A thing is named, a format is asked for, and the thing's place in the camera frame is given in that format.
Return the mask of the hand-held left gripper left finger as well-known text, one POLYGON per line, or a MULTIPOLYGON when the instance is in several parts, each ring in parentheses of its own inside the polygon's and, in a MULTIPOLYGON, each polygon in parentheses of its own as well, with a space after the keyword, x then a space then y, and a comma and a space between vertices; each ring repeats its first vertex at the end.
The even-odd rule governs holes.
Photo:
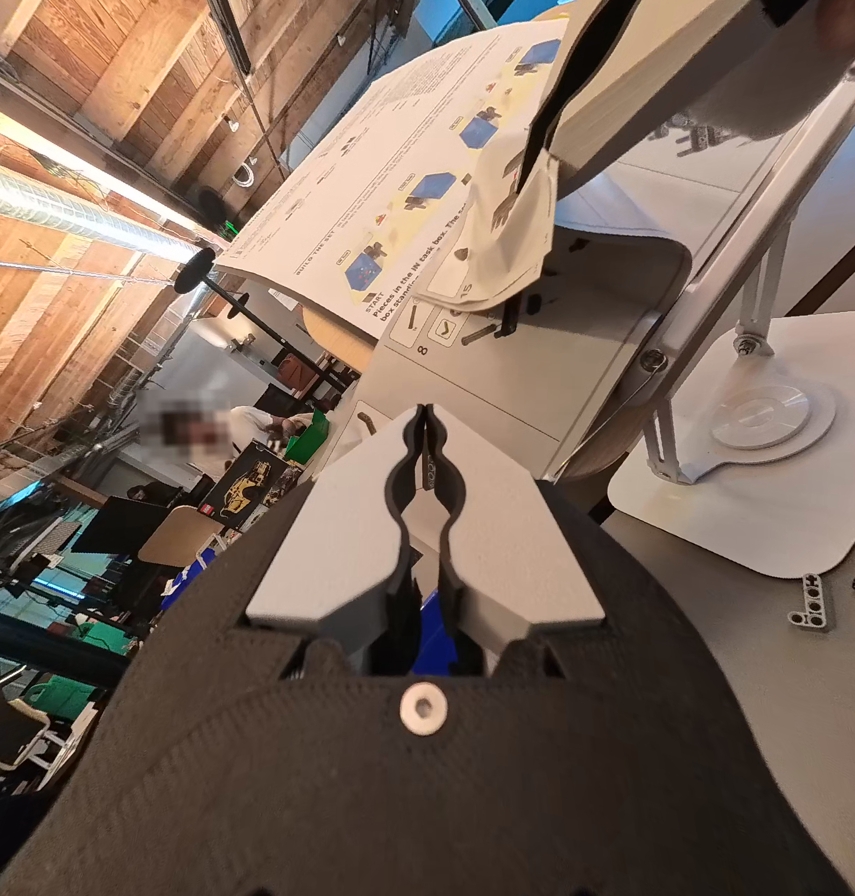
POLYGON ((326 466, 250 599, 250 623, 336 642, 378 676, 419 653, 421 596, 403 512, 416 493, 426 429, 417 405, 326 466))

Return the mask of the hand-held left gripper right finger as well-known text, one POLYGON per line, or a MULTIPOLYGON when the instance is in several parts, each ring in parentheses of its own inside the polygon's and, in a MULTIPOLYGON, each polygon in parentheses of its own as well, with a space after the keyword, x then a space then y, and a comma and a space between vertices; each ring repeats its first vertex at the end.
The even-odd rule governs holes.
POLYGON ((439 537, 438 599, 455 672, 481 676, 533 635, 605 621, 587 575, 531 473, 441 406, 425 407, 439 537))

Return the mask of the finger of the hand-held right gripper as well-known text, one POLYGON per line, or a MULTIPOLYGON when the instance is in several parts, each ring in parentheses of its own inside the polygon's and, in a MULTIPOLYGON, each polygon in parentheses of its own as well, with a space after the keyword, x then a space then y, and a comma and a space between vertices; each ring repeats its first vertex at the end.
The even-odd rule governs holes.
POLYGON ((607 2, 608 52, 554 128, 556 198, 675 115, 751 140, 797 125, 846 72, 845 2, 607 2))
POLYGON ((554 128, 570 99, 596 72, 608 52, 608 3, 575 2, 568 30, 550 73, 549 90, 531 125, 515 191, 522 191, 541 149, 548 149, 554 128))

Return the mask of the grey desk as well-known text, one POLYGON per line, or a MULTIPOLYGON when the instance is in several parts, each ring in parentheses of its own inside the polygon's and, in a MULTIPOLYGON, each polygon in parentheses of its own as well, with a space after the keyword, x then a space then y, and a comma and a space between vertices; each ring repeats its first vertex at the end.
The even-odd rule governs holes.
MULTIPOLYGON (((851 372, 855 363, 855 273, 830 297, 796 311, 855 245, 855 127, 803 199, 789 236, 775 297, 771 335, 797 336, 817 372, 851 372)), ((837 411, 833 429, 811 449, 820 455, 850 436, 851 405, 837 411)), ((801 605, 800 580, 774 578, 734 563, 704 546, 654 526, 664 521, 675 488, 651 486, 652 474, 628 459, 610 498, 641 486, 654 510, 639 518, 639 498, 614 502, 603 528, 668 590, 702 634, 736 693, 758 745, 802 822, 855 893, 855 540, 839 536, 843 488, 855 492, 855 467, 824 458, 829 480, 805 485, 785 505, 769 504, 762 555, 790 549, 797 572, 819 573, 830 611, 827 633, 805 633, 787 614, 801 605)))

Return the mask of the yellow vehicle toy set box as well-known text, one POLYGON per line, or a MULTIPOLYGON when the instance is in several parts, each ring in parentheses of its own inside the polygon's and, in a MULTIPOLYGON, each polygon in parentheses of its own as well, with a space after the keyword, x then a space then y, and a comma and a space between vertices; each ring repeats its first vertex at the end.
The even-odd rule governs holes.
POLYGON ((304 468, 261 442, 250 442, 198 505, 199 514, 242 532, 259 509, 268 509, 296 487, 304 468))

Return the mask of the green box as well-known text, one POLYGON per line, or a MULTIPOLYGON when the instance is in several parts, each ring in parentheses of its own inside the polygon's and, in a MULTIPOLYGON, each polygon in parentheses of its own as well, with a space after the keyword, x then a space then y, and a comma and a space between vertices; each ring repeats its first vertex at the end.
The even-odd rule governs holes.
POLYGON ((312 421, 300 435, 288 439, 283 459, 287 462, 305 467, 316 451, 326 442, 330 432, 330 422, 325 415, 316 410, 312 421))

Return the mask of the small blue bin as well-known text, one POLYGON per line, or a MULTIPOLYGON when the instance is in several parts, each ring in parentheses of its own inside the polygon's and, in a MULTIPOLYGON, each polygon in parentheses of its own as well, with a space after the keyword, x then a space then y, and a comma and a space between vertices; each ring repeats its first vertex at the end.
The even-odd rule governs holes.
POLYGON ((201 560, 197 559, 191 566, 187 566, 168 581, 161 596, 161 612, 166 612, 206 568, 207 564, 202 564, 201 560))

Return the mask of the black monitor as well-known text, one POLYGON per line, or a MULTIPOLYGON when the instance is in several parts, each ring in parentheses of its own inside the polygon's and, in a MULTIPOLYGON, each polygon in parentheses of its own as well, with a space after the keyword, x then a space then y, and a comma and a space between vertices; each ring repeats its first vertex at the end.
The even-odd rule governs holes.
POLYGON ((136 559, 168 514, 169 509, 163 506, 110 497, 71 545, 71 551, 136 559))

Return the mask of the white book stand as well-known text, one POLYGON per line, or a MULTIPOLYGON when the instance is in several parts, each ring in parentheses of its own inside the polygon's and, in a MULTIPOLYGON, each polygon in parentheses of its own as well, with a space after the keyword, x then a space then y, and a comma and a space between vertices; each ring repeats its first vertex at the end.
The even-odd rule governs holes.
POLYGON ((614 506, 774 578, 826 572, 855 544, 855 312, 772 320, 798 207, 855 125, 855 68, 780 144, 780 153, 698 272, 687 248, 615 187, 567 197, 555 241, 594 287, 600 326, 613 297, 669 273, 673 303, 652 315, 601 410, 575 423, 544 470, 589 476, 636 438, 614 506))

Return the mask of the green panel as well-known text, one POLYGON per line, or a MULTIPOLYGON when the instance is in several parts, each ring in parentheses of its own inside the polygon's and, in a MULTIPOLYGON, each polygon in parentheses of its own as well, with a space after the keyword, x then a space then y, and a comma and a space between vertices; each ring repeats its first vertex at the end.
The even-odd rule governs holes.
MULTIPOLYGON (((123 656, 127 655, 133 641, 133 636, 128 633, 90 617, 77 624, 52 623, 48 631, 123 656)), ((75 721, 90 702, 93 692, 94 687, 86 683, 48 675, 27 688, 21 700, 51 718, 75 721)))

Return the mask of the printed instruction sheet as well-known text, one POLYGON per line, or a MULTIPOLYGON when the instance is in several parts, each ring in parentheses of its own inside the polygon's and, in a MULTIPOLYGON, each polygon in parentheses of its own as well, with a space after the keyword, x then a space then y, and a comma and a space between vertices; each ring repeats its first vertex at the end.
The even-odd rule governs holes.
POLYGON ((480 156, 526 132, 565 16, 456 39, 378 78, 216 261, 380 337, 472 192, 480 156))

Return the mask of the small grey toy beam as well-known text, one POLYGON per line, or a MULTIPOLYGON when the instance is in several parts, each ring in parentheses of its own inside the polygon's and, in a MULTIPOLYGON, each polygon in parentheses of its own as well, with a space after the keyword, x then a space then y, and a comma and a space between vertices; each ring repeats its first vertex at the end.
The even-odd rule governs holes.
POLYGON ((834 628, 834 602, 820 574, 801 577, 802 604, 787 614, 788 622, 797 629, 812 633, 828 633, 834 628))

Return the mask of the black boom microphone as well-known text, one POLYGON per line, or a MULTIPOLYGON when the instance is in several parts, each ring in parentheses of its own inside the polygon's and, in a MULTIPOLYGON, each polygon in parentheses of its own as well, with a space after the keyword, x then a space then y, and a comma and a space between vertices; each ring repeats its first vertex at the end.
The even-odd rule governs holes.
POLYGON ((254 314, 245 303, 241 302, 226 288, 217 283, 210 275, 215 259, 216 254, 212 249, 204 248, 198 251, 185 263, 181 271, 175 276, 173 283, 175 292, 179 295, 185 295, 192 292, 200 285, 206 286, 209 291, 222 297, 236 315, 242 315, 255 327, 262 330, 273 339, 274 342, 277 342, 283 350, 284 355, 290 353, 297 357, 301 364, 314 375, 315 388, 321 384, 327 383, 338 393, 343 393, 350 385, 352 385, 352 379, 349 377, 342 377, 330 367, 321 368, 318 362, 309 358, 301 350, 296 349, 267 322, 254 314))

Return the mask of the silver ventilation duct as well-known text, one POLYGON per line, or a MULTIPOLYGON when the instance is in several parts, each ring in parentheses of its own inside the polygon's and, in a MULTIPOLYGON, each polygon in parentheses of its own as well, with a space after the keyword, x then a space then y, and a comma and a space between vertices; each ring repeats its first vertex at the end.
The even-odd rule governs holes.
POLYGON ((0 216, 186 263, 194 245, 0 167, 0 216))

